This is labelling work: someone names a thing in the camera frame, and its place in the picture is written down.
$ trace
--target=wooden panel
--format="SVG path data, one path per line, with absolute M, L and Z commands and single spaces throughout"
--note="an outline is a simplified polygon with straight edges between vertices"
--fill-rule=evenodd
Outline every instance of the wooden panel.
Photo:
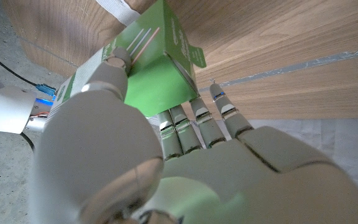
M 247 119 L 358 118 L 358 58 L 254 80 L 223 90 Z M 201 96 L 215 118 L 209 92 Z M 183 104 L 194 119 L 189 104 Z
M 152 3 L 127 2 L 139 12 Z M 2 3 L 19 36 L 75 65 L 84 63 L 125 28 L 95 0 L 3 0 Z
M 16 32 L 76 65 L 123 30 L 95 0 L 3 0 Z M 154 0 L 127 0 L 139 12 Z M 358 0 L 168 0 L 208 67 L 198 86 L 358 49 Z
M 39 49 L 32 44 L 24 42 L 23 40 L 21 41 L 21 44 L 25 54 L 31 61 L 36 62 L 37 64 L 53 72 L 56 72 L 66 77 L 70 77 L 77 70 L 76 66 L 56 56 L 53 56 L 52 54 L 42 49 Z
M 190 43 L 204 49 L 208 66 L 196 69 L 199 88 L 208 86 L 210 78 L 227 82 L 358 50 L 358 0 L 167 1 Z M 154 0 L 127 2 L 142 12 Z M 95 0 L 3 3 L 18 35 L 33 44 L 24 45 L 27 56 L 62 74 L 73 69 L 65 61 L 81 65 L 124 28 Z M 225 90 L 248 118 L 358 118 L 356 62 L 347 60 Z M 202 95 L 210 98 L 208 93 Z
M 207 68 L 198 70 L 198 88 L 208 86 L 211 78 L 222 83 L 319 57 L 356 51 L 358 50 L 358 12 L 346 17 L 339 16 L 337 21 L 319 24 L 318 27 L 297 35 L 288 34 L 282 40 L 276 42 L 272 40 L 271 44 L 257 49 L 238 50 L 235 57 L 230 57 L 230 49 L 234 47 L 241 49 L 241 45 L 257 42 L 255 40 L 256 37 L 249 38 L 247 41 L 239 39 L 227 49 L 221 49 L 221 55 L 219 52 L 211 52 L 208 55 L 210 60 L 209 64 L 207 62 Z M 227 55 L 228 59 L 222 58 L 223 55 Z M 221 63 L 215 60 L 219 57 L 223 59 Z

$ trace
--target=green cardboard box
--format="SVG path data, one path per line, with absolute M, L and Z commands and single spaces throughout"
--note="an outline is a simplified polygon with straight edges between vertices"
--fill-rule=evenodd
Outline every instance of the green cardboard box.
M 132 59 L 125 104 L 145 116 L 153 116 L 198 96 L 193 64 L 206 66 L 203 50 L 188 43 L 176 15 L 164 0 L 158 0 L 78 68 L 60 88 L 64 92 L 58 96 L 63 97 L 55 104 L 80 92 L 96 67 L 117 46 L 126 48 Z

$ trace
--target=wire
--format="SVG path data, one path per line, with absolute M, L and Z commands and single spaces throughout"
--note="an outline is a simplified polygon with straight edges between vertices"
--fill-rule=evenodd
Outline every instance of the wire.
M 27 137 L 24 133 L 20 133 L 20 136 L 22 136 L 24 138 L 24 140 L 26 140 L 27 143 L 29 143 L 31 150 L 34 153 L 35 146 L 34 146 L 34 143 L 31 141 L 31 139 L 29 137 Z
M 10 68 L 6 67 L 2 62 L 0 62 L 0 66 L 4 67 L 8 72 L 12 73 L 17 78 L 20 78 L 21 80 L 25 81 L 26 83 L 33 85 L 33 86 L 37 86 L 35 83 L 30 82 L 30 81 L 26 80 L 25 78 L 21 77 L 20 75 L 18 75 L 16 72 L 13 72 Z
M 48 116 L 48 114 L 49 114 L 49 112 L 45 111 L 45 112 L 37 113 L 37 114 L 32 115 L 32 116 L 30 116 L 30 117 L 31 117 L 31 118 L 35 118 L 35 117 L 39 117 L 39 116 L 41 116 L 41 115 L 43 115 L 43 116 Z

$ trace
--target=black cable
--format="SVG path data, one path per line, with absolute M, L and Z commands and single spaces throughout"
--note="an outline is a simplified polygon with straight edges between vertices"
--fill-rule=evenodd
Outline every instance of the black cable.
M 24 133 L 20 133 L 20 136 L 22 136 L 24 138 L 24 140 L 27 141 L 27 143 L 29 143 L 30 147 L 31 147 L 31 150 L 32 152 L 34 153 L 34 149 L 35 149 L 35 146 L 34 144 L 32 143 L 31 139 L 29 137 L 27 137 Z
M 25 78 L 21 77 L 20 75 L 18 75 L 16 72 L 13 72 L 10 68 L 6 67 L 2 62 L 0 62 L 0 66 L 4 67 L 8 72 L 12 73 L 17 78 L 20 78 L 21 80 L 25 81 L 26 83 L 33 85 L 33 86 L 37 86 L 37 84 L 35 84 L 34 82 L 30 82 L 30 81 L 26 80 Z

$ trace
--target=robotic hand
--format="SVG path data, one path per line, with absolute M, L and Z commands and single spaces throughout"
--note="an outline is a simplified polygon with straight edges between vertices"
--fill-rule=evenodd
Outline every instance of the robotic hand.
M 358 223 L 358 188 L 316 149 L 254 129 L 217 84 L 158 115 L 161 145 L 123 103 L 130 58 L 116 49 L 48 117 L 30 178 L 33 223 Z

